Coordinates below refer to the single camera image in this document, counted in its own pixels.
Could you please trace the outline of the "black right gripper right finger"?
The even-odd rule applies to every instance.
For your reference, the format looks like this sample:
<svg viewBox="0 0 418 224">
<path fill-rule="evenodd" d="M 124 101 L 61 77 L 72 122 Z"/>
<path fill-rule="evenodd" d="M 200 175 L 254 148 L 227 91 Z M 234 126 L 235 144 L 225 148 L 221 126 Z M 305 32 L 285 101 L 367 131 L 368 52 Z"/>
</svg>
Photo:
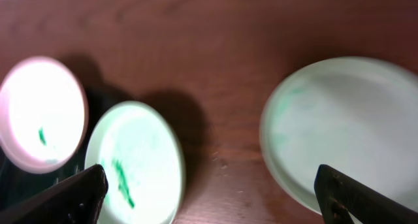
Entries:
<svg viewBox="0 0 418 224">
<path fill-rule="evenodd" d="M 340 171 L 320 165 L 315 195 L 325 224 L 417 223 L 417 212 L 383 196 Z"/>
</svg>

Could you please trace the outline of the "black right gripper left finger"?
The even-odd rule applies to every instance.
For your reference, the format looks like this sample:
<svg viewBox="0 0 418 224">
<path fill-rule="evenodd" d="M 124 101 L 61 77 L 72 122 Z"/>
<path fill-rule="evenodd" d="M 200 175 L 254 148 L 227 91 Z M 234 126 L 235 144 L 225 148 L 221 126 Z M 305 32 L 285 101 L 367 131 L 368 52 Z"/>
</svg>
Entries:
<svg viewBox="0 0 418 224">
<path fill-rule="evenodd" d="M 1 212 L 1 224 L 96 224 L 108 191 L 101 165 L 93 165 Z"/>
</svg>

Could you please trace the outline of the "light green stained plate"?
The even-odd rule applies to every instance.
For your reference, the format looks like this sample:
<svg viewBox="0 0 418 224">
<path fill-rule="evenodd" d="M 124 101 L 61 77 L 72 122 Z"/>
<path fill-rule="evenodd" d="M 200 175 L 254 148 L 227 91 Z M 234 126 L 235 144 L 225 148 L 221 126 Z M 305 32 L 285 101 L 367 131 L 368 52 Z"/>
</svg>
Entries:
<svg viewBox="0 0 418 224">
<path fill-rule="evenodd" d="M 101 165 L 108 191 L 99 224 L 170 224 L 185 190 L 185 163 L 176 134 L 138 101 L 107 110 L 90 136 L 85 168 Z"/>
</svg>

